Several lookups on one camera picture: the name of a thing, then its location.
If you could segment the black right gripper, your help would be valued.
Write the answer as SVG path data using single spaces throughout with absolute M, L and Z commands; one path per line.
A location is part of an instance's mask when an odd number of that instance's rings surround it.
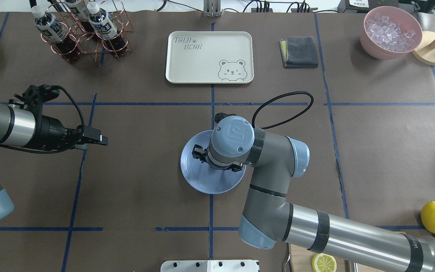
M 199 159 L 202 163 L 206 162 L 212 169 L 231 170 L 232 172 L 241 172 L 243 163 L 241 162 L 220 162 L 213 157 L 210 148 L 203 149 L 199 145 L 194 145 L 192 149 L 192 157 Z

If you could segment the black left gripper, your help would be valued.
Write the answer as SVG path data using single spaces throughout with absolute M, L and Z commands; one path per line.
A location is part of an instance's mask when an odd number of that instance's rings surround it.
M 59 119 L 41 115 L 35 119 L 35 150 L 69 150 L 88 148 L 90 144 L 108 145 L 108 138 L 101 131 L 84 124 L 77 128 L 66 128 Z

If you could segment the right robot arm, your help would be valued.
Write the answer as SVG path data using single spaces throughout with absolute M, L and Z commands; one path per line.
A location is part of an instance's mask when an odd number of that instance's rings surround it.
M 251 180 L 230 204 L 219 202 L 238 239 L 259 249 L 295 244 L 380 270 L 435 272 L 435 119 L 338 119 L 312 139 L 282 136 L 235 114 L 216 115 L 201 179 Z

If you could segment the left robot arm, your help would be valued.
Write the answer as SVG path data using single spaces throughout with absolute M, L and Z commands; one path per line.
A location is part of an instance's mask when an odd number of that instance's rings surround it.
M 51 155 L 0 148 L 0 185 L 14 210 L 0 227 L 68 227 L 83 151 Z

